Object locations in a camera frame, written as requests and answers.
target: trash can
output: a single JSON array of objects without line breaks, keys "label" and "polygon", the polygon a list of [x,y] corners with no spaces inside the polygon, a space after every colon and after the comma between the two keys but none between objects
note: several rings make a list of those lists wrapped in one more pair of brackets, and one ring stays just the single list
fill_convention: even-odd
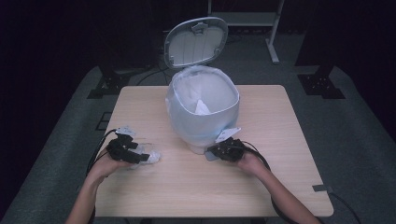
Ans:
[{"label": "trash can", "polygon": [[199,65],[219,56],[227,34],[225,21],[206,17],[181,23],[165,40],[166,64],[184,68],[169,84],[167,112],[173,130],[197,154],[204,154],[238,118],[239,92],[231,79],[218,68]]}]

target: open lid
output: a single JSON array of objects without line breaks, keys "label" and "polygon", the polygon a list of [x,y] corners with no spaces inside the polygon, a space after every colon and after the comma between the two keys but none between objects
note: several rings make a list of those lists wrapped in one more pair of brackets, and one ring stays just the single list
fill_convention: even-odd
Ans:
[{"label": "open lid", "polygon": [[227,23],[217,17],[184,21],[165,39],[165,63],[170,68],[210,63],[220,55],[227,35]]}]

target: cable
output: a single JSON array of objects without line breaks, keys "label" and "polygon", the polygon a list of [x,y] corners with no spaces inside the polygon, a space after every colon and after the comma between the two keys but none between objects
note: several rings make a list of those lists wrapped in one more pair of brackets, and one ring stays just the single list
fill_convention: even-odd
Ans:
[{"label": "cable", "polygon": [[226,45],[231,45],[233,43],[237,43],[242,40],[241,35],[228,35]]},{"label": "cable", "polygon": [[161,69],[159,65],[158,65],[158,68],[160,69],[159,71],[152,72],[152,73],[150,73],[150,74],[145,75],[144,77],[142,77],[142,78],[136,83],[136,86],[140,85],[146,78],[151,77],[152,75],[155,75],[155,74],[157,74],[157,73],[161,73],[161,72],[162,72],[165,76],[167,76],[167,74],[165,74],[164,71],[168,70],[169,68]]},{"label": "cable", "polygon": [[123,220],[125,221],[126,224],[131,224],[128,218],[124,218]]},{"label": "cable", "polygon": [[94,162],[93,165],[94,166],[96,164],[97,161],[99,161],[103,156],[105,156],[108,152],[105,152],[104,154],[102,154],[100,157],[98,157]]},{"label": "cable", "polygon": [[251,149],[250,147],[230,147],[230,146],[228,146],[227,148],[241,149],[241,150],[244,150],[244,151],[247,151],[247,152],[252,153],[252,154],[255,155],[256,157],[258,157],[259,160],[262,161],[262,163],[264,163],[265,167],[266,167],[269,171],[271,171],[270,165],[268,164],[267,160],[264,158],[264,156],[262,156],[262,154],[260,154],[260,152],[257,150],[257,148],[254,147],[255,150]]},{"label": "cable", "polygon": [[[264,158],[264,156],[263,156],[262,154],[260,154],[260,152],[259,152],[259,150],[258,150],[257,148],[255,148],[255,147],[254,147],[252,144],[250,144],[249,142],[245,142],[245,141],[241,141],[241,142],[242,142],[243,144],[248,144],[248,145],[250,145],[251,147],[253,147],[254,150],[251,149],[251,148],[249,148],[249,147],[246,147],[246,146],[244,146],[243,149],[244,149],[245,151],[248,151],[248,152],[252,153],[253,155],[257,156],[257,157],[262,161],[262,163],[264,163],[265,167],[266,167],[269,171],[271,171],[271,168],[270,168],[270,166],[269,166],[267,160]],[[273,205],[273,207],[274,207],[276,213],[277,213],[283,220],[287,221],[287,222],[290,223],[290,224],[298,224],[297,222],[295,222],[295,221],[293,221],[292,219],[290,219],[289,217],[287,217],[287,216],[277,207],[277,205],[276,205],[275,201],[273,200],[273,197],[272,197],[272,196],[271,196],[271,203],[272,203],[272,205]]]},{"label": "cable", "polygon": [[352,209],[352,207],[349,206],[349,204],[347,204],[346,201],[344,201],[342,198],[340,198],[338,195],[334,194],[333,192],[328,192],[328,194],[333,196],[334,198],[338,199],[341,203],[343,203],[349,209],[349,211],[352,213],[353,217],[355,217],[356,221],[358,221],[358,223],[361,224],[361,219],[358,217],[358,215]]},{"label": "cable", "polygon": [[95,151],[93,152],[90,162],[88,163],[88,167],[87,167],[87,172],[86,175],[88,175],[88,173],[90,172],[91,168],[93,167],[93,165],[96,163],[97,159],[96,159],[96,155],[98,154],[99,150],[102,148],[103,143],[105,142],[107,136],[111,133],[114,133],[117,129],[112,129],[110,131],[108,131],[101,139],[101,141],[99,142],[99,145],[96,147]]}]

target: gray carpet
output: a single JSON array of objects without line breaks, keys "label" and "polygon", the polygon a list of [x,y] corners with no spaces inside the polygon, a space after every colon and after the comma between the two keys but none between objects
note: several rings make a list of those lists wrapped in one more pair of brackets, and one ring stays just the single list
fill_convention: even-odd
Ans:
[{"label": "gray carpet", "polygon": [[[314,73],[316,66],[294,67],[303,35],[278,35],[280,64],[270,62],[263,36],[243,35],[225,47],[210,66],[235,84],[279,84],[285,87],[326,186],[343,198],[362,223],[396,223],[396,145],[358,94],[352,80],[334,68],[330,78],[343,100],[307,96],[297,75]],[[147,74],[134,76],[135,85]],[[172,76],[176,71],[167,70]],[[35,166],[9,207],[2,223],[63,223],[83,182],[87,163],[104,131],[95,127],[112,111],[117,95],[87,99],[99,82],[97,67],[85,76],[44,146]],[[140,85],[167,85],[169,77],[154,74]],[[331,197],[334,214],[325,223],[357,223],[343,203]],[[140,218],[129,218],[139,223]],[[122,218],[97,218],[95,223],[126,223]],[[251,223],[236,219],[154,219],[153,223]],[[269,217],[267,223],[283,223]]]}]

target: white shelf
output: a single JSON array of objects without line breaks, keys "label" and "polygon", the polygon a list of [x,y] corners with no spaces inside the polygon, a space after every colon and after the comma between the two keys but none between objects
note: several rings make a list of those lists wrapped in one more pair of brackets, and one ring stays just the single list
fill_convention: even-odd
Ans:
[{"label": "white shelf", "polygon": [[212,12],[210,16],[222,18],[229,26],[273,26],[275,12]]}]

